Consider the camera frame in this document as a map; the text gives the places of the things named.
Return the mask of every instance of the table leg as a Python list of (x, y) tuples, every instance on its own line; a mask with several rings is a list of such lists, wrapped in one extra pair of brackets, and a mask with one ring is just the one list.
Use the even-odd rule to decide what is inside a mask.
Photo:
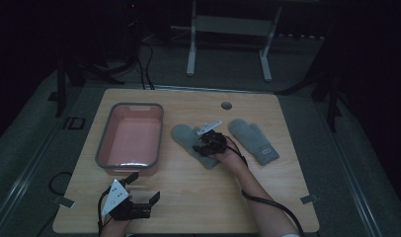
[(66, 95), (65, 95), (65, 70), (64, 70), (64, 61), (61, 58), (58, 62), (57, 68), (57, 83), (56, 83), (56, 102), (57, 102), (57, 110), (56, 117), (59, 118), (66, 107)]
[(271, 74), (271, 69), (269, 67), (269, 61), (268, 61), (268, 53), (269, 49), (271, 47), (272, 40), (274, 39), (275, 36), (275, 30), (278, 25), (278, 20), (281, 16), (281, 7), (278, 7), (277, 13), (275, 14), (275, 18), (273, 23), (270, 26), (269, 29), (269, 34), (268, 34), (268, 40), (266, 41), (265, 46), (263, 49), (259, 50), (259, 56), (260, 56), (260, 61), (262, 63), (262, 70), (263, 70), (263, 76), (265, 81), (271, 81), (272, 80), (272, 74)]
[(197, 1), (192, 1), (192, 27), (191, 27), (191, 49), (189, 50), (188, 69), (186, 74), (193, 76), (195, 74), (195, 62), (197, 59)]

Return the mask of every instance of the black cable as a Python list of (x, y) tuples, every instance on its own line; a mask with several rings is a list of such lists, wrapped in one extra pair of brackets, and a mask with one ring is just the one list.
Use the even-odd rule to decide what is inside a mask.
[(141, 61), (139, 60), (139, 57), (136, 57), (136, 62), (138, 63), (139, 69), (140, 69), (140, 71), (141, 71), (141, 85), (142, 85), (142, 89), (145, 90), (144, 74), (143, 74), (143, 71), (142, 71), (142, 65), (141, 65)]
[(288, 214), (290, 216), (290, 218), (293, 220), (293, 222), (295, 222), (296, 228), (298, 229), (298, 232), (299, 232), (299, 236), (306, 237), (305, 233), (302, 229), (302, 226), (299, 223), (299, 220), (296, 218), (296, 216), (293, 214), (293, 212), (290, 211), (286, 206), (284, 206), (274, 200), (250, 196), (243, 190), (241, 190), (241, 195), (246, 199), (253, 200), (253, 201), (260, 202), (260, 203), (267, 204), (267, 205), (271, 205), (271, 206), (274, 206), (274, 207), (277, 207), (277, 208), (283, 210), (286, 214)]
[[(123, 43), (122, 43), (122, 51), (120, 54), (120, 58), (124, 58), (127, 37), (130, 39), (131, 42), (140, 43), (140, 39), (139, 39), (139, 35), (138, 35), (138, 32), (140, 31), (140, 22), (137, 19), (133, 20), (133, 21), (130, 19), (129, 12), (127, 10), (129, 7), (130, 6), (128, 6), (128, 3), (126, 1), (123, 1), (123, 6), (122, 6), (123, 12), (122, 13), (124, 15), (124, 22), (123, 22), (124, 31), (123, 31)], [(131, 67), (132, 65), (134, 65), (136, 63), (136, 58), (128, 57), (128, 58), (124, 59), (123, 61), (124, 61), (124, 65), (105, 70), (105, 72), (107, 72), (109, 74), (115, 74), (115, 73), (122, 72), (122, 71), (126, 70), (127, 68)]]
[(148, 58), (147, 65), (145, 66), (145, 75), (147, 77), (148, 84), (150, 85), (151, 90), (155, 90), (154, 85), (152, 84), (151, 79), (149, 78), (149, 74), (148, 74), (148, 67), (149, 67), (149, 64), (151, 62), (152, 55), (154, 54), (154, 50), (152, 49), (152, 47), (148, 43), (141, 42), (141, 44), (144, 45), (144, 46), (147, 46), (150, 49), (150, 52), (151, 52), (150, 56)]
[(103, 224), (103, 220), (102, 220), (102, 200), (103, 200), (103, 198), (104, 198), (106, 195), (109, 194), (109, 191), (110, 191), (110, 190), (111, 190), (111, 187), (108, 187), (108, 188), (102, 193), (102, 195), (101, 195), (100, 198), (99, 198), (98, 205), (97, 205), (98, 218), (99, 218), (99, 222), (98, 222), (97, 224), (98, 224), (98, 226), (99, 226), (99, 236), (102, 234), (103, 227), (105, 227), (105, 225), (107, 225), (107, 224), (109, 223), (109, 221), (111, 221), (111, 219), (110, 219), (106, 224)]
[(56, 194), (56, 195), (58, 195), (58, 196), (64, 196), (64, 195), (65, 195), (65, 192), (62, 193), (62, 192), (56, 191), (56, 190), (53, 188), (53, 181), (54, 181), (56, 178), (60, 177), (61, 175), (69, 175), (69, 176), (72, 176), (72, 174), (71, 174), (70, 172), (66, 172), (66, 171), (60, 172), (60, 173), (56, 174), (54, 177), (52, 177), (52, 179), (50, 179), (49, 183), (47, 184), (47, 187), (49, 188), (49, 190), (50, 190), (53, 194)]
[[(233, 149), (232, 147), (226, 145), (226, 144), (222, 144), (221, 142), (218, 142), (216, 140), (210, 139), (210, 141), (213, 141), (219, 145), (225, 146), (226, 148), (229, 148), (230, 150), (232, 150), (234, 153), (236, 153), (242, 160), (243, 162), (246, 164), (246, 166), (248, 167), (246, 158), (241, 154), (240, 149), (238, 149), (237, 145), (235, 144), (235, 142), (228, 136), (225, 136), (226, 138), (228, 138), (230, 141), (232, 141), (232, 143), (234, 144), (234, 146), (237, 148), (237, 150)], [(287, 207), (285, 207), (284, 205), (274, 201), (274, 200), (270, 200), (270, 199), (265, 199), (265, 198), (261, 198), (261, 197), (254, 197), (254, 196), (250, 196), (248, 195), (246, 192), (244, 192), (244, 190), (241, 190), (241, 195), (249, 200), (252, 201), (256, 201), (256, 202), (260, 202), (263, 204), (268, 204), (271, 206), (274, 206), (276, 208), (279, 208), (281, 210), (283, 210), (286, 214), (288, 214), (290, 216), (290, 218), (293, 220), (293, 222), (295, 222), (296, 228), (298, 229), (299, 232), (299, 236), (300, 237), (306, 237), (305, 233), (302, 229), (301, 224), (299, 223), (299, 220), (296, 218), (296, 216), (293, 214), (292, 211), (290, 211)]]
[[(72, 174), (71, 174), (70, 172), (66, 172), (66, 171), (60, 172), (60, 173), (56, 174), (54, 177), (52, 177), (52, 178), (49, 180), (48, 184), (47, 184), (47, 186), (49, 187), (49, 190), (50, 190), (53, 194), (56, 194), (56, 195), (58, 195), (58, 196), (64, 196), (65, 193), (56, 191), (56, 190), (53, 188), (52, 183), (53, 183), (53, 181), (54, 181), (56, 178), (58, 178), (58, 177), (61, 176), (61, 175), (69, 175), (69, 176), (72, 176)], [(55, 219), (55, 216), (56, 216), (57, 213), (58, 213), (58, 210), (46, 221), (46, 223), (44, 224), (44, 226), (40, 229), (40, 232), (38, 232), (37, 237), (40, 237), (40, 236), (42, 235), (43, 231), (44, 231), (44, 230), (46, 229), (46, 227), (50, 224), (50, 222), (51, 222), (52, 220)]]

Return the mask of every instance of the forearm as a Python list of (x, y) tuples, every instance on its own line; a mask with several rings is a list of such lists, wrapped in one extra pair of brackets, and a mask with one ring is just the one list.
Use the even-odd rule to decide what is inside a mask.
[[(234, 172), (243, 191), (249, 196), (273, 200), (246, 167)], [(286, 214), (277, 207), (247, 199), (262, 237), (297, 233)]]
[(129, 225), (130, 220), (116, 221), (111, 220), (105, 225), (102, 230), (101, 237), (123, 237), (126, 232), (126, 227)]

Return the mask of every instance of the wire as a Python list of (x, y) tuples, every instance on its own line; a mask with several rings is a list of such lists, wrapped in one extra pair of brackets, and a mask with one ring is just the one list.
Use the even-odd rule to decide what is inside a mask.
[(124, 55), (124, 49), (125, 49), (125, 46), (126, 46), (126, 35), (127, 35), (127, 24), (128, 24), (128, 22), (129, 22), (129, 15), (128, 15), (128, 12), (127, 12), (127, 4), (126, 4), (126, 1), (123, 1), (122, 2), (122, 7), (121, 7), (121, 9), (122, 9), (122, 13), (123, 13), (123, 22), (124, 22), (124, 24), (123, 24), (123, 43), (122, 43), (122, 49), (121, 49), (121, 53), (120, 53), (120, 58), (122, 58), (123, 57), (123, 55)]
[[(69, 175), (69, 176), (72, 176), (72, 174), (71, 174), (70, 172), (63, 171), (63, 172), (60, 172), (60, 173), (56, 174), (55, 176), (53, 176), (53, 177), (49, 180), (49, 182), (48, 182), (48, 184), (47, 184), (49, 190), (50, 190), (53, 194), (58, 195), (58, 196), (64, 196), (65, 193), (56, 191), (56, 190), (53, 188), (53, 182), (55, 181), (56, 178), (60, 177), (61, 175)], [(50, 224), (50, 222), (51, 222), (52, 220), (55, 219), (55, 216), (56, 216), (57, 213), (58, 213), (58, 210), (46, 221), (46, 223), (44, 224), (44, 226), (40, 229), (40, 232), (38, 232), (37, 237), (40, 237), (40, 236), (42, 235), (43, 231), (44, 231), (44, 230), (46, 229), (46, 227)]]
[(44, 224), (44, 226), (40, 229), (40, 232), (38, 232), (37, 237), (40, 237), (43, 233), (43, 231), (46, 229), (46, 227), (49, 225), (49, 223), (55, 219), (56, 214), (58, 213), (58, 211), (56, 211)]
[(147, 82), (148, 82), (148, 85), (149, 85), (150, 89), (151, 90), (155, 90), (154, 84), (152, 83), (152, 81), (151, 81), (151, 79), (149, 77), (149, 74), (148, 74), (148, 68), (149, 68), (149, 64), (150, 64), (151, 59), (152, 59), (152, 55), (154, 54), (154, 50), (152, 49), (152, 47), (149, 44), (147, 44), (145, 42), (142, 42), (141, 44), (144, 45), (144, 46), (147, 46), (150, 49), (150, 52), (151, 52), (145, 68), (142, 67), (142, 63), (141, 63), (141, 60), (139, 59), (139, 57), (136, 58), (136, 62), (139, 65), (140, 74), (141, 74), (141, 85), (142, 85), (142, 88), (145, 90), (145, 82), (144, 82), (144, 71), (145, 71), (145, 76), (146, 76), (146, 79), (147, 79)]
[(102, 200), (103, 198), (109, 193), (109, 191), (111, 190), (111, 187), (108, 187), (100, 196), (99, 198), (99, 203), (97, 205), (97, 210), (98, 210), (98, 217), (99, 217), (99, 222), (97, 223), (99, 226), (99, 236), (102, 234), (102, 230), (103, 228), (109, 223), (109, 221), (111, 221), (112, 219), (110, 219), (106, 224), (103, 224), (103, 220), (102, 220)]
[[(232, 150), (235, 154), (237, 154), (243, 160), (243, 162), (246, 164), (247, 167), (249, 167), (248, 164), (247, 164), (246, 158), (241, 154), (240, 149), (238, 149), (238, 147), (235, 144), (235, 142), (230, 137), (228, 137), (228, 136), (225, 136), (225, 137), (228, 138), (230, 141), (232, 141), (232, 143), (234, 144), (234, 146), (236, 147), (237, 150), (233, 149), (232, 147), (230, 147), (230, 146), (228, 146), (226, 144), (218, 142), (216, 140), (210, 139), (210, 141), (213, 141), (213, 142), (215, 142), (215, 143), (217, 143), (219, 145), (225, 146), (226, 148), (229, 148), (230, 150)], [(299, 223), (299, 220), (296, 218), (296, 216), (293, 214), (293, 212), (290, 211), (284, 205), (282, 205), (282, 204), (280, 204), (280, 203), (278, 203), (278, 202), (276, 202), (274, 200), (265, 199), (265, 198), (261, 198), (261, 197), (250, 196), (246, 192), (244, 192), (244, 190), (241, 190), (241, 195), (246, 199), (249, 199), (249, 200), (252, 200), (252, 201), (256, 201), (256, 202), (260, 202), (260, 203), (267, 204), (267, 205), (271, 205), (271, 206), (274, 206), (274, 207), (277, 207), (277, 208), (283, 210), (286, 214), (288, 214), (290, 216), (290, 218), (293, 220), (293, 222), (295, 222), (295, 225), (296, 225), (296, 228), (298, 229), (299, 235), (301, 237), (306, 237), (305, 233), (304, 233), (304, 231), (302, 229), (302, 226)]]
[(70, 172), (66, 172), (66, 171), (60, 172), (60, 173), (58, 173), (57, 175), (55, 175), (54, 177), (52, 177), (52, 179), (50, 179), (49, 183), (47, 184), (47, 187), (49, 188), (49, 190), (50, 190), (53, 194), (56, 194), (56, 195), (58, 195), (58, 196), (64, 196), (64, 195), (65, 195), (65, 192), (62, 193), (62, 192), (56, 191), (56, 190), (53, 188), (53, 181), (55, 181), (56, 178), (58, 178), (58, 177), (60, 177), (60, 176), (62, 176), (62, 175), (69, 175), (69, 176), (72, 176), (72, 174), (71, 174)]
[(286, 206), (284, 206), (274, 200), (250, 196), (243, 190), (241, 190), (241, 195), (246, 199), (253, 200), (253, 201), (260, 202), (260, 203), (267, 204), (267, 205), (271, 205), (271, 206), (274, 206), (274, 207), (277, 207), (277, 208), (283, 210), (286, 214), (288, 214), (290, 216), (290, 218), (292, 218), (293, 222), (295, 222), (296, 228), (298, 229), (298, 232), (299, 232), (299, 236), (306, 237), (305, 233), (302, 229), (302, 226), (299, 223), (299, 220), (296, 218), (296, 216), (293, 214), (293, 212), (290, 211)]

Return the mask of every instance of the wooden table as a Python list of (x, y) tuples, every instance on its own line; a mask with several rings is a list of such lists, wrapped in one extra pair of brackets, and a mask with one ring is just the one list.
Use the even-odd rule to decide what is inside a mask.
[[(221, 165), (206, 169), (170, 135), (176, 124), (201, 127), (206, 121), (218, 119), (223, 124), (215, 130), (230, 136), (227, 125), (233, 119), (255, 122), (262, 129), (281, 158), (261, 166), (239, 145), (251, 171), (275, 200), (294, 212), (306, 232), (319, 229), (312, 202), (303, 204), (300, 200), (309, 193), (276, 96), (109, 89), (99, 106), (65, 194), (66, 198), (75, 201), (75, 205), (59, 209), (53, 223), (55, 232), (96, 233), (98, 230), (97, 202), (115, 177), (107, 175), (96, 164), (95, 156), (109, 112), (118, 102), (158, 103), (164, 108), (158, 172), (151, 177), (140, 177), (130, 185), (131, 192), (160, 191), (161, 198), (153, 206), (151, 218), (133, 220), (129, 232), (257, 232), (235, 178)], [(224, 110), (222, 102), (231, 103), (232, 109)]]

